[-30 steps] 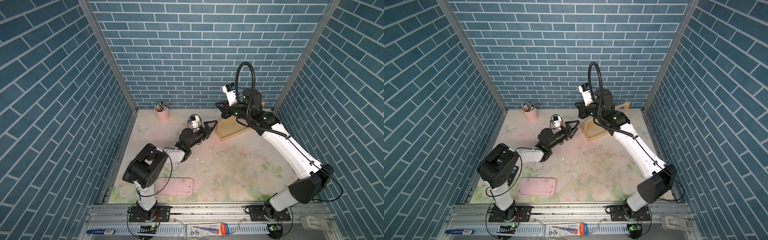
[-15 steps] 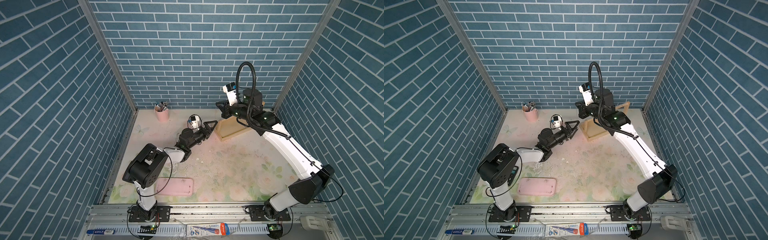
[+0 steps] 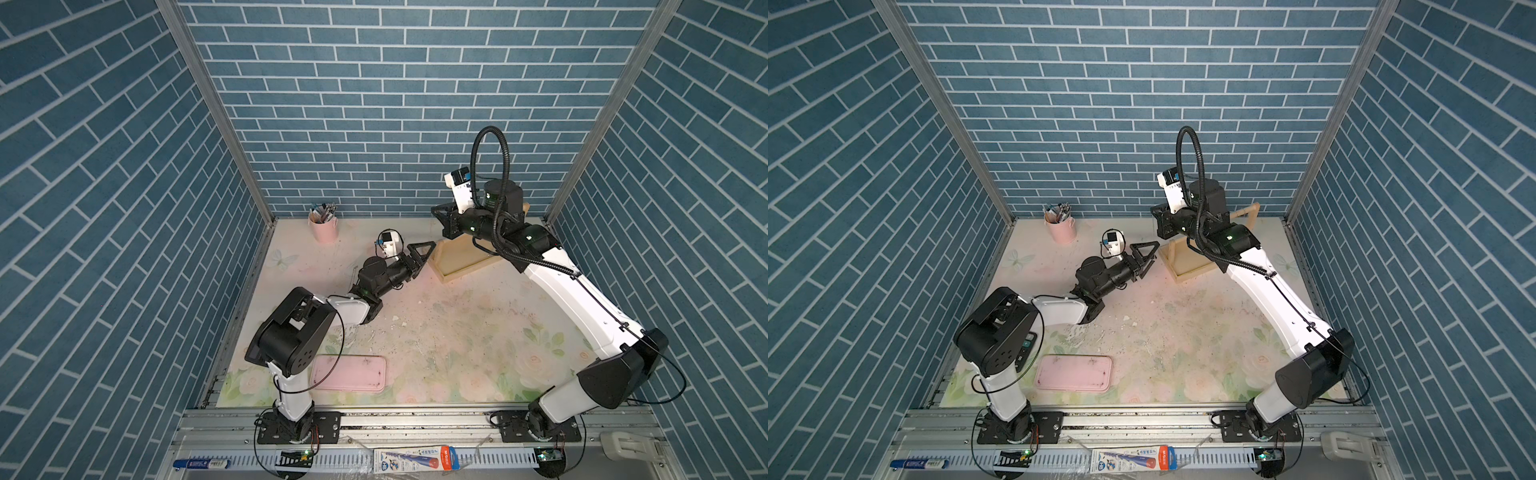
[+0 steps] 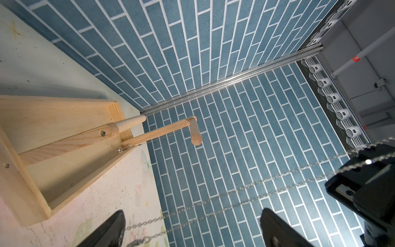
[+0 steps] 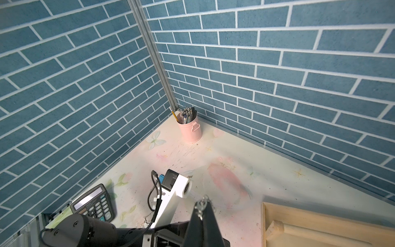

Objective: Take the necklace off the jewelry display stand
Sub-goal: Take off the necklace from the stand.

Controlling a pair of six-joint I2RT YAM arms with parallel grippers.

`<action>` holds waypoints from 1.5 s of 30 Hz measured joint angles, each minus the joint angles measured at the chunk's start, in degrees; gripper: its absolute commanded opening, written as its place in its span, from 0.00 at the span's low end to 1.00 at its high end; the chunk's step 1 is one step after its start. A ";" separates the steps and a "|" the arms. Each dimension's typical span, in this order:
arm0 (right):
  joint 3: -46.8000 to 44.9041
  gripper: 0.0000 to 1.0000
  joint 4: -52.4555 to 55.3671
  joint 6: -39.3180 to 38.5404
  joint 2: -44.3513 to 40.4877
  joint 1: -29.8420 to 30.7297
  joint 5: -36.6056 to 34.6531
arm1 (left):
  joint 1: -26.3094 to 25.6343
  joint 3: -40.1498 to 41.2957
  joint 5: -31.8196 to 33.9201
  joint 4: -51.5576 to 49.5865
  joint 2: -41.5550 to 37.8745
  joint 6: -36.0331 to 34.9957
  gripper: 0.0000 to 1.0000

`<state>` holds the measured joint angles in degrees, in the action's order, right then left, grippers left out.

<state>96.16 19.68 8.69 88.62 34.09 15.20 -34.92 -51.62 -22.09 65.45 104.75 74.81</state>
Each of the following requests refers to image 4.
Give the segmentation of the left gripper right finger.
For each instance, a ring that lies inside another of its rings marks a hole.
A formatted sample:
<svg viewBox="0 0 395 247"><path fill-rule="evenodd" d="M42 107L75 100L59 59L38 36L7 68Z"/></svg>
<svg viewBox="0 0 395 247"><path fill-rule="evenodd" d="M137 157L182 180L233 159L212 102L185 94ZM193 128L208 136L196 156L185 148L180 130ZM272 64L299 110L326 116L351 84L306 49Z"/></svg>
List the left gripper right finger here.
<svg viewBox="0 0 395 247"><path fill-rule="evenodd" d="M263 209L260 226L266 247L313 247L271 209Z"/></svg>

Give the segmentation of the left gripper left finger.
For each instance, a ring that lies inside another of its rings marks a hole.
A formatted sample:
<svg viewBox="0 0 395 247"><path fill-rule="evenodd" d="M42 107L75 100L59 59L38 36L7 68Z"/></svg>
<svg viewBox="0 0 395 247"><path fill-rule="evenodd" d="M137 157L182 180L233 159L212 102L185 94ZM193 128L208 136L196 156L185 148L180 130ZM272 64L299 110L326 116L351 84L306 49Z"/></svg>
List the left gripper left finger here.
<svg viewBox="0 0 395 247"><path fill-rule="evenodd" d="M78 247L121 247L125 232L123 210L115 212L93 231Z"/></svg>

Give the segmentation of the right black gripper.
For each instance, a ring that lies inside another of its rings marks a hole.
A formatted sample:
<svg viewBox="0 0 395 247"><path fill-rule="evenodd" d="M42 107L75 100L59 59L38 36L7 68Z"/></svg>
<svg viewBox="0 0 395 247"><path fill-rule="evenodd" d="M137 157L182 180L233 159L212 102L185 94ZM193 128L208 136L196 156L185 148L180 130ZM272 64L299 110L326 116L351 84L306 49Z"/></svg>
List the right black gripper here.
<svg viewBox="0 0 395 247"><path fill-rule="evenodd" d="M395 149L359 151L325 183L327 193L364 219L366 247L395 245Z"/></svg>

